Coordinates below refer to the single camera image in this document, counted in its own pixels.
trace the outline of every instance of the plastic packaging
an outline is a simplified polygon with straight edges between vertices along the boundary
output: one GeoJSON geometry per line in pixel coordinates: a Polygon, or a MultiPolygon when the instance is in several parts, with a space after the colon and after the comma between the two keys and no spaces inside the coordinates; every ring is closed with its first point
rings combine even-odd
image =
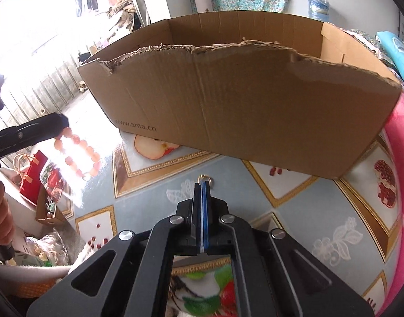
{"type": "Polygon", "coordinates": [[[328,11],[330,9],[330,3],[328,0],[308,0],[309,4],[309,18],[328,22],[328,11]]]}
{"type": "Polygon", "coordinates": [[[46,266],[67,266],[70,264],[67,250],[57,232],[47,234],[40,240],[26,237],[26,243],[33,255],[44,261],[46,266]]]}

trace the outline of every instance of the pomegranate print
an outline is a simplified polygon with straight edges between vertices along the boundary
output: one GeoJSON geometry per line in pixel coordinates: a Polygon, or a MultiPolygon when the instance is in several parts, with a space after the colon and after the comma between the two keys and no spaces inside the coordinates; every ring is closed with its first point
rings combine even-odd
{"type": "Polygon", "coordinates": [[[396,205],[396,177],[393,170],[384,160],[378,160],[374,165],[378,179],[378,198],[388,208],[396,205]]]}

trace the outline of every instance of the white cylinder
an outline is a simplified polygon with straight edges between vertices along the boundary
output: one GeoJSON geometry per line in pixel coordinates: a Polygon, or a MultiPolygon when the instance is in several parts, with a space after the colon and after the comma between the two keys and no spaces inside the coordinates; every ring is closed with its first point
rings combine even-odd
{"type": "Polygon", "coordinates": [[[198,13],[212,12],[211,0],[195,0],[196,9],[198,13]]]}

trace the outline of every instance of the blue packaged roll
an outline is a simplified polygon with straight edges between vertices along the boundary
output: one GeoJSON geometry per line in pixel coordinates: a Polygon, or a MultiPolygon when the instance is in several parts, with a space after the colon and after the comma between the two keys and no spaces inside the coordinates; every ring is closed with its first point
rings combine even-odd
{"type": "Polygon", "coordinates": [[[404,44],[390,31],[377,32],[377,36],[387,54],[396,65],[401,78],[404,81],[404,44]]]}
{"type": "Polygon", "coordinates": [[[308,0],[308,3],[309,18],[323,22],[328,21],[328,11],[330,9],[330,3],[328,0],[308,0]]]}

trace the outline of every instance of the torn cardboard edge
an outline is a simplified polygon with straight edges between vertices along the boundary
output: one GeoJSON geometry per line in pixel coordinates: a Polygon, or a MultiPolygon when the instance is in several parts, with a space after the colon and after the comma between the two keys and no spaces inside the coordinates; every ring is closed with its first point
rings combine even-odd
{"type": "Polygon", "coordinates": [[[290,61],[295,63],[295,62],[300,62],[300,61],[309,61],[312,63],[318,63],[320,65],[330,65],[333,67],[347,67],[350,69],[353,69],[355,71],[363,71],[364,73],[373,75],[374,77],[377,77],[378,79],[394,86],[395,88],[398,88],[401,90],[401,84],[394,81],[391,78],[388,77],[383,77],[381,75],[379,75],[377,72],[375,71],[371,71],[368,69],[362,69],[359,67],[356,67],[354,65],[350,65],[347,63],[333,63],[333,62],[329,62],[329,61],[325,61],[323,59],[320,58],[316,58],[316,57],[312,57],[309,55],[304,55],[304,54],[299,54],[295,49],[293,48],[288,48],[286,46],[281,46],[279,42],[263,42],[263,41],[259,41],[259,40],[243,40],[240,43],[229,43],[229,44],[213,44],[211,46],[194,46],[194,45],[168,45],[168,44],[162,44],[160,46],[146,46],[143,48],[139,48],[138,50],[128,53],[128,54],[124,54],[122,56],[119,56],[117,58],[114,58],[112,60],[109,61],[104,61],[104,60],[100,60],[99,58],[94,59],[91,62],[98,62],[101,63],[103,65],[105,65],[108,68],[107,73],[109,75],[111,75],[115,68],[122,65],[124,62],[126,62],[128,59],[133,58],[134,56],[139,56],[139,55],[143,55],[143,54],[147,54],[148,52],[161,52],[161,51],[174,51],[174,50],[184,50],[186,52],[189,52],[191,54],[194,55],[198,55],[198,54],[204,54],[206,52],[213,52],[216,50],[224,50],[224,49],[236,49],[238,50],[238,48],[243,48],[246,46],[250,46],[250,47],[262,47],[262,48],[270,48],[272,50],[286,50],[290,53],[290,61]]]}
{"type": "Polygon", "coordinates": [[[272,12],[160,21],[79,72],[123,131],[331,179],[359,159],[401,92],[340,29],[272,12]]]}

